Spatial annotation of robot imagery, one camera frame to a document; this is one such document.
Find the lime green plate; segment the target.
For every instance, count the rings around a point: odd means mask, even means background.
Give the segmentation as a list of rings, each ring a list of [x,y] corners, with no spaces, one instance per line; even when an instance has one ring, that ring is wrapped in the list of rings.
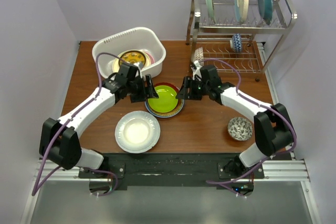
[[[155,91],[159,97],[148,99],[149,107],[152,110],[159,113],[168,113],[177,106],[177,92],[174,88],[168,85],[157,85]]]

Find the pink plate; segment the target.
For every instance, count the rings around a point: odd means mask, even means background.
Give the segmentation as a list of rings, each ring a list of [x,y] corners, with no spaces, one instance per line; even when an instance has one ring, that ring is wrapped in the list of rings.
[[[149,53],[147,53],[147,52],[144,52],[147,56],[148,56],[148,58],[150,59],[150,64],[152,65],[152,64],[154,64],[155,63],[155,61],[154,61],[154,59],[153,59],[153,57],[149,54]]]

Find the yellow patterned plate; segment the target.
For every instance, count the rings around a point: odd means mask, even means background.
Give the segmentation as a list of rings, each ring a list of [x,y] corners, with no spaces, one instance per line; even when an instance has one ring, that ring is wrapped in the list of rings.
[[[145,66],[148,59],[142,51],[139,50],[128,50],[119,54],[119,58],[128,63],[135,64],[141,62]]]

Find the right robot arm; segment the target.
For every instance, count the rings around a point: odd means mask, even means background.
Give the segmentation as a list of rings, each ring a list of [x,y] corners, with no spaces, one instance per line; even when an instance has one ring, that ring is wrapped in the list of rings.
[[[238,86],[222,82],[214,65],[192,64],[193,75],[184,77],[177,99],[201,100],[204,96],[229,107],[253,122],[255,142],[225,165],[228,172],[246,178],[253,168],[288,145],[295,145],[296,133],[286,107],[261,102]]]

